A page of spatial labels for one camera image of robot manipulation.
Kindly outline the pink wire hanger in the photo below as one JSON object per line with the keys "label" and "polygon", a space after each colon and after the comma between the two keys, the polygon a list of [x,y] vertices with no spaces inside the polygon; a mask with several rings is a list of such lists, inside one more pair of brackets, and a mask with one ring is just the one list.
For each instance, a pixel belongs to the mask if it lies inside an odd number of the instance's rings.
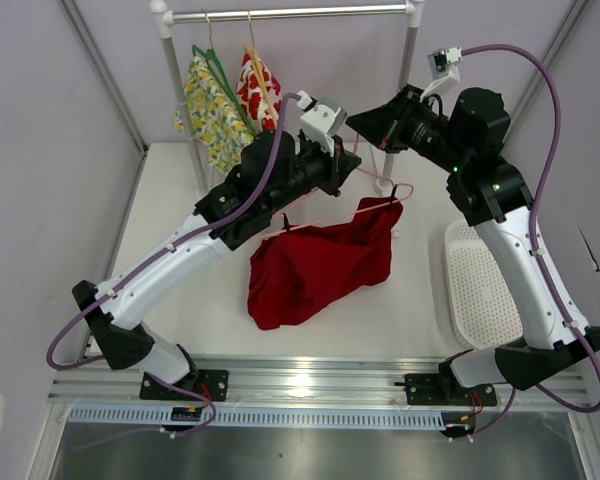
{"label": "pink wire hanger", "polygon": [[348,143],[362,163],[349,175],[338,197],[330,196],[315,188],[310,193],[293,201],[273,216],[271,227],[253,241],[265,240],[285,232],[283,220],[287,218],[292,230],[308,226],[328,226],[351,220],[359,209],[362,198],[394,197],[395,203],[409,200],[414,194],[411,183],[392,180],[381,175],[379,154],[366,142]]}

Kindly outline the red skirt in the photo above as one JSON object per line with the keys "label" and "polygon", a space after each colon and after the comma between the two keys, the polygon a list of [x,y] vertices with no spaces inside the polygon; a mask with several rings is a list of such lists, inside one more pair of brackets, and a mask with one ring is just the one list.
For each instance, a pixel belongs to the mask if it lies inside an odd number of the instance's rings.
{"label": "red skirt", "polygon": [[250,258],[247,311],[261,330],[300,325],[391,273],[392,229],[403,205],[365,197],[353,218],[263,240]]}

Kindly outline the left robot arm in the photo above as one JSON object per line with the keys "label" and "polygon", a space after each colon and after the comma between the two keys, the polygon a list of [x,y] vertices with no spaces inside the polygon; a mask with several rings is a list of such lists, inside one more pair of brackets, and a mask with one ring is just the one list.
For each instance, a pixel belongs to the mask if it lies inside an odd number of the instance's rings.
{"label": "left robot arm", "polygon": [[225,180],[201,198],[183,224],[118,278],[83,280],[72,289],[102,358],[112,370],[138,368],[162,380],[177,400],[197,387],[197,368],[180,346],[144,319],[195,271],[268,229],[275,213],[314,189],[339,196],[360,158],[335,140],[333,154],[305,134],[265,132],[241,152]]}

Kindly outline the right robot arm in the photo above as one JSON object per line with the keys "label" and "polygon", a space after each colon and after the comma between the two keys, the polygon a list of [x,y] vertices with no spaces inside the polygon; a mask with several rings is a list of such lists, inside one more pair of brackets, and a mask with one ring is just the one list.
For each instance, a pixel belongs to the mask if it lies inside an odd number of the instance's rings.
{"label": "right robot arm", "polygon": [[447,172],[452,203],[489,249],[517,308],[521,337],[440,364],[436,389],[444,401],[459,403],[474,386],[488,383],[527,390],[600,351],[600,326],[568,306],[558,278],[543,276],[556,268],[539,230],[529,226],[532,194],[501,155],[510,116],[500,94],[465,89],[444,116],[433,111],[421,89],[408,85],[346,124],[382,151],[410,149]]}

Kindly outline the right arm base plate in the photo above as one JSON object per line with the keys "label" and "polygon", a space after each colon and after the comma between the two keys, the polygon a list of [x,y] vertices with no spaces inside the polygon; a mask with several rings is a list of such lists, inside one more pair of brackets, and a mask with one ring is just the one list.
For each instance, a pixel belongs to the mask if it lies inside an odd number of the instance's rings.
{"label": "right arm base plate", "polygon": [[492,384],[465,388],[454,380],[444,379],[441,374],[408,373],[394,385],[405,392],[407,403],[412,406],[494,407],[498,404]]}

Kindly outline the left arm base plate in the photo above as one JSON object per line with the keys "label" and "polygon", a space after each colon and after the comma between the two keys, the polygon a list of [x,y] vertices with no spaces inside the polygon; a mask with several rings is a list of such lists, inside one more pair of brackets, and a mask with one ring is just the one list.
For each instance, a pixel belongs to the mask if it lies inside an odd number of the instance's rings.
{"label": "left arm base plate", "polygon": [[[189,374],[175,384],[176,387],[205,396],[213,402],[227,399],[229,372],[227,370],[202,369],[197,375]],[[144,373],[139,398],[142,400],[193,401],[190,395],[162,386],[149,374]]]}

